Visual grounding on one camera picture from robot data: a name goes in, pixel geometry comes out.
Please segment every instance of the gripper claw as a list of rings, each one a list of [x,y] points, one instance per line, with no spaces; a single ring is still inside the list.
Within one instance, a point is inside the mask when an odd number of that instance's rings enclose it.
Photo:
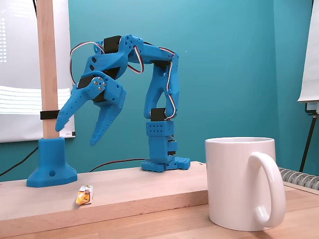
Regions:
[[[78,88],[78,85],[73,87],[71,97],[60,110],[55,125],[55,130],[61,131],[71,116],[88,100],[94,100],[102,94],[102,100],[94,102],[101,109],[90,141],[91,145],[96,144],[100,140],[111,123],[122,111],[126,97],[126,91],[121,84],[102,72],[95,73],[95,75],[99,76],[93,77],[86,87],[81,89]]]

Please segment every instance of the wooden post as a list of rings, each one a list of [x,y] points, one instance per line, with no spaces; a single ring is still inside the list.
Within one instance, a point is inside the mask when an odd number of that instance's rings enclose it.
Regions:
[[[42,110],[56,111],[58,110],[58,93],[52,0],[38,0],[36,9],[38,22]],[[56,119],[45,119],[42,121],[42,123],[44,138],[59,137],[59,132],[55,131]]]

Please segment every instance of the white mug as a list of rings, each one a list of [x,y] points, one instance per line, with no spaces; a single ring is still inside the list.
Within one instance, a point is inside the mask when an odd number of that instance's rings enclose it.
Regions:
[[[283,180],[272,138],[205,141],[209,218],[238,231],[278,226],[286,213]]]

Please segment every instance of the blue base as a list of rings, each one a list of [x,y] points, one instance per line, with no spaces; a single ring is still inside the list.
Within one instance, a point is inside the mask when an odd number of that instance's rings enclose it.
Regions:
[[[145,159],[142,163],[142,170],[144,171],[151,171],[161,173],[165,170],[172,170],[172,169],[189,169],[190,167],[190,159],[189,158],[180,158],[175,157],[174,161],[171,161],[167,164],[165,163],[157,163],[153,162],[150,159]]]
[[[65,139],[40,139],[39,167],[27,179],[27,187],[41,188],[77,180],[75,169],[65,161]]]

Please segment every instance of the yellow wrapper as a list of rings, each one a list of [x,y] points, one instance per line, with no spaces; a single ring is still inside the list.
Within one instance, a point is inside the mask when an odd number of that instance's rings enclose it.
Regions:
[[[85,185],[82,186],[78,192],[78,196],[76,198],[76,204],[85,205],[91,204],[93,200],[93,186]]]

